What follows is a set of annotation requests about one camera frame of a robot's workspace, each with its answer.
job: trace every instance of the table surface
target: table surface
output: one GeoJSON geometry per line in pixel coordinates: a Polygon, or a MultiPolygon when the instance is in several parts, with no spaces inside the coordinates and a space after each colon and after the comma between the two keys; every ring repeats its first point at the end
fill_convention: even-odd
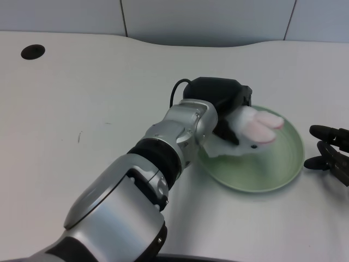
{"type": "MultiPolygon", "coordinates": [[[[349,44],[179,47],[26,32],[0,32],[0,40],[0,260],[58,239],[80,193],[163,118],[179,79],[249,85],[253,104],[299,130],[306,158],[319,155],[312,124],[349,127],[349,44]],[[31,44],[45,46],[45,54],[22,59],[31,44]]],[[[325,172],[303,170],[276,192],[245,194],[193,165],[171,190],[164,216],[164,253],[243,262],[349,260],[348,190],[325,172]]]]}

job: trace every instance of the bunny ear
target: bunny ear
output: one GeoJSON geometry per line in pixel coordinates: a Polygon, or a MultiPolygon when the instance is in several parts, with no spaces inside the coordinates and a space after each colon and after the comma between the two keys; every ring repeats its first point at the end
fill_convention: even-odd
{"type": "Polygon", "coordinates": [[[284,119],[266,111],[260,111],[255,115],[255,120],[269,128],[280,129],[284,126],[284,119]]]}
{"type": "Polygon", "coordinates": [[[253,142],[268,144],[276,139],[276,134],[257,121],[250,121],[242,130],[242,134],[253,142]]]}

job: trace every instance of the gray wall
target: gray wall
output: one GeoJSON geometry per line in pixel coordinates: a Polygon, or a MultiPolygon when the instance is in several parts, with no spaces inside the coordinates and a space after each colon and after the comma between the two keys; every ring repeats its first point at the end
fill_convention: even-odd
{"type": "Polygon", "coordinates": [[[349,1],[298,0],[286,40],[349,43],[349,1]]]}
{"type": "Polygon", "coordinates": [[[125,35],[119,0],[0,0],[0,30],[125,35]]]}
{"type": "MultiPolygon", "coordinates": [[[[122,0],[128,36],[150,43],[238,46],[285,36],[349,43],[348,0],[294,3],[122,0]]],[[[126,35],[120,0],[0,0],[0,30],[126,35]]]]}
{"type": "Polygon", "coordinates": [[[164,45],[283,40],[294,0],[123,0],[128,36],[164,45]]]}

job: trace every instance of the glass plate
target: glass plate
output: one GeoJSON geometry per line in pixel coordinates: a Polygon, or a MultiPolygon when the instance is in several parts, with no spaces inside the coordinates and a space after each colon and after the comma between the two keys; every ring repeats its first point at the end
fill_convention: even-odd
{"type": "MultiPolygon", "coordinates": [[[[270,109],[253,107],[280,116],[270,109]]],[[[199,162],[214,179],[236,190],[258,193],[280,188],[299,174],[304,163],[302,139],[295,127],[284,120],[283,129],[276,130],[276,141],[262,153],[209,158],[202,148],[199,162]]]]}

